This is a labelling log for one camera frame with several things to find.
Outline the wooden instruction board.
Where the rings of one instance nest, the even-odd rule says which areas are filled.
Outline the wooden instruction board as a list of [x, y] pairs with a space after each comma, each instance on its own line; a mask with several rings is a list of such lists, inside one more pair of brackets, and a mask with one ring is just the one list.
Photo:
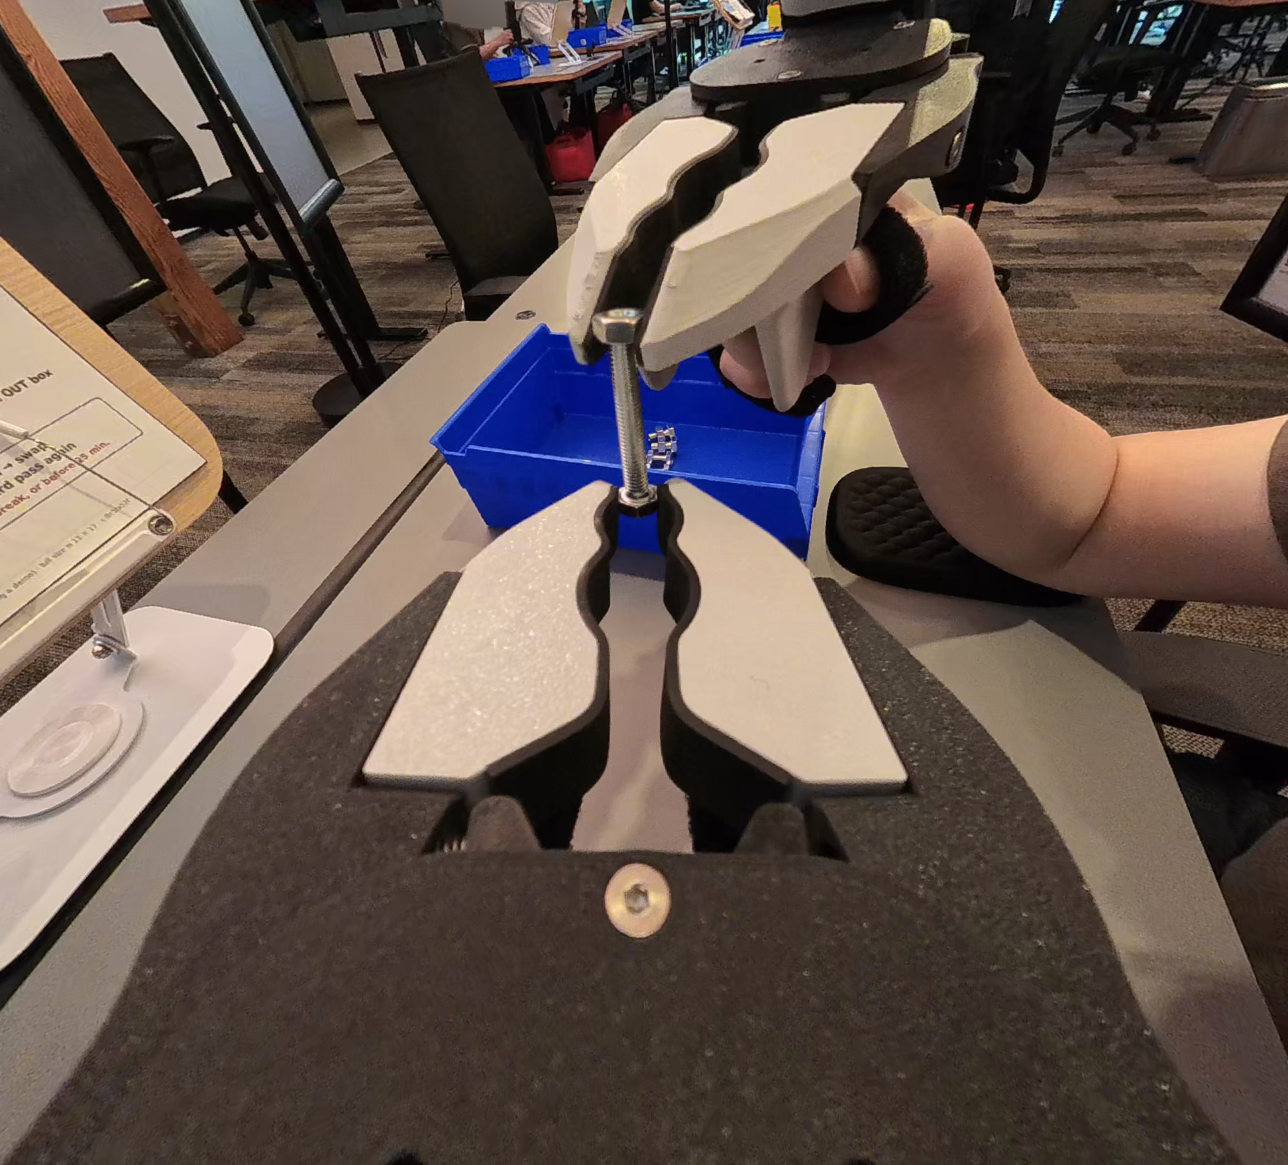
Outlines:
[[220, 452], [207, 428], [132, 355], [127, 355], [97, 324], [90, 324], [60, 289], [52, 289], [22, 253], [2, 243], [0, 253], [2, 291], [8, 291], [28, 314], [52, 329], [73, 351], [79, 351], [100, 377], [135, 400], [169, 434], [190, 442], [206, 466], [173, 489], [151, 514], [144, 530], [132, 539], [117, 539], [100, 547], [90, 564], [73, 571], [58, 588], [39, 595], [31, 609], [11, 622], [0, 622], [0, 676], [8, 682], [28, 664], [50, 641], [73, 622], [87, 615], [104, 595], [117, 593], [135, 571], [142, 571], [173, 535], [190, 530], [210, 503], [220, 485]]

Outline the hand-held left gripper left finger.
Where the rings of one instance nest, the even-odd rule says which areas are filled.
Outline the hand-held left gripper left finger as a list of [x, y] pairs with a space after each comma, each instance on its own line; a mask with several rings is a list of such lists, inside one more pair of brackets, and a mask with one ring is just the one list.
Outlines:
[[456, 796], [584, 796], [608, 765], [608, 564], [617, 490], [591, 480], [457, 572], [365, 782]]

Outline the grey metal bin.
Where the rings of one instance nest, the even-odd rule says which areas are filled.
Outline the grey metal bin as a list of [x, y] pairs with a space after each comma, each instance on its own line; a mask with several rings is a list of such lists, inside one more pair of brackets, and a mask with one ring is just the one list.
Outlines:
[[1259, 80], [1235, 87], [1200, 147], [1195, 170], [1213, 182], [1283, 174], [1288, 81]]

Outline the white tablet stand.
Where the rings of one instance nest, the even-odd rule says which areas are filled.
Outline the white tablet stand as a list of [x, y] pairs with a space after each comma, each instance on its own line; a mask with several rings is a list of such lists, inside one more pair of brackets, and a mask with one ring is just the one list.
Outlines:
[[123, 615], [0, 723], [0, 966], [43, 935], [272, 658], [272, 632], [173, 609]]

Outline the black framed panel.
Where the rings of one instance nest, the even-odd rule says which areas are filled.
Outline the black framed panel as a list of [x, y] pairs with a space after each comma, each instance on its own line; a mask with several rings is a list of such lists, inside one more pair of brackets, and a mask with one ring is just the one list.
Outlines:
[[149, 253], [6, 36], [0, 233], [97, 327], [163, 291]]

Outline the black framed floor sign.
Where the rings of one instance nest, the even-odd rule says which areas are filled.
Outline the black framed floor sign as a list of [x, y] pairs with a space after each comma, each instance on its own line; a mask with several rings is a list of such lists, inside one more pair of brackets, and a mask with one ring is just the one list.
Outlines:
[[1288, 343], [1288, 201], [1279, 203], [1218, 310]]

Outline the person's right forearm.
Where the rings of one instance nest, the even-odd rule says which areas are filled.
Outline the person's right forearm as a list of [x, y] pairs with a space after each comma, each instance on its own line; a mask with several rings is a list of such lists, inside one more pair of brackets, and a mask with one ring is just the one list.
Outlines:
[[1283, 609], [1270, 458], [1283, 418], [1109, 438], [1054, 400], [1009, 317], [873, 340], [862, 375], [943, 530], [1099, 597]]

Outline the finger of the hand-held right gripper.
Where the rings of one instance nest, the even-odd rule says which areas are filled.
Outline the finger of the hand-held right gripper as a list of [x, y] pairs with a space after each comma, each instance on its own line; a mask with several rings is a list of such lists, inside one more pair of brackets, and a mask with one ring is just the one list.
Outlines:
[[748, 334], [767, 390], [809, 382], [816, 283], [857, 242], [862, 191], [855, 174], [901, 109], [840, 105], [764, 136], [759, 167], [669, 242], [638, 340], [643, 375], [657, 377]]
[[739, 177], [738, 129], [716, 118], [665, 119], [591, 191], [571, 230], [567, 337], [579, 365], [598, 365], [602, 310], [649, 317], [669, 243], [700, 224]]

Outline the black monitor on stand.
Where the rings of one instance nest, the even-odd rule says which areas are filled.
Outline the black monitor on stand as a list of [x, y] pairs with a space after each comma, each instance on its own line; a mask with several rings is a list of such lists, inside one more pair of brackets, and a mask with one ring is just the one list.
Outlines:
[[393, 365], [380, 365], [369, 347], [380, 327], [328, 220], [343, 192], [332, 160], [253, 0], [142, 0], [142, 7], [343, 367], [343, 377], [312, 392], [315, 418], [334, 428], [386, 382]]

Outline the person's right hand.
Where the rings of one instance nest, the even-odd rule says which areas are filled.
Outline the person's right hand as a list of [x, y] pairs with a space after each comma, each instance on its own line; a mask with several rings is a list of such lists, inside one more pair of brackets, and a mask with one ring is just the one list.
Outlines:
[[871, 382], [891, 420], [961, 382], [995, 303], [982, 239], [904, 185], [867, 239], [816, 283], [818, 334], [805, 382]]

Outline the wooden beam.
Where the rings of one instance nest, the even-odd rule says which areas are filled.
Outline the wooden beam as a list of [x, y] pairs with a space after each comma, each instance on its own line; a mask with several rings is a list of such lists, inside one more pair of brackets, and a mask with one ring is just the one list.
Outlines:
[[240, 345], [243, 329], [227, 317], [210, 284], [196, 274], [196, 265], [144, 195], [142, 185], [120, 160], [117, 147], [97, 124], [85, 98], [77, 92], [52, 48], [26, 13], [22, 0], [0, 0], [0, 26], [15, 58], [34, 77], [47, 109], [68, 134], [77, 152], [87, 162], [104, 195], [123, 217], [142, 253], [151, 260], [151, 270], [162, 275], [166, 300], [162, 300], [156, 310], [162, 314], [169, 337], [183, 345], [185, 355], [196, 357], [210, 357]]

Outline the medium steel hex bolt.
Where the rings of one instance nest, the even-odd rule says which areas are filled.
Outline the medium steel hex bolt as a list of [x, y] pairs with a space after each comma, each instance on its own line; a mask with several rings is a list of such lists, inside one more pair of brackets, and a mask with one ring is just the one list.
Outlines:
[[609, 360], [617, 450], [623, 476], [620, 489], [629, 490], [643, 490], [645, 485], [651, 485], [645, 469], [645, 424], [638, 400], [638, 347], [635, 347], [638, 324], [643, 310], [635, 307], [609, 307], [591, 317], [591, 334], [608, 347]]

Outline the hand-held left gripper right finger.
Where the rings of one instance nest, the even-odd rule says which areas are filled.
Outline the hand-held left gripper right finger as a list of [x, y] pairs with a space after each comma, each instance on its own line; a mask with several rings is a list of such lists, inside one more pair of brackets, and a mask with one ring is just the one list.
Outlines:
[[657, 539], [679, 736], [789, 798], [904, 791], [908, 771], [805, 564], [689, 480], [657, 490]]

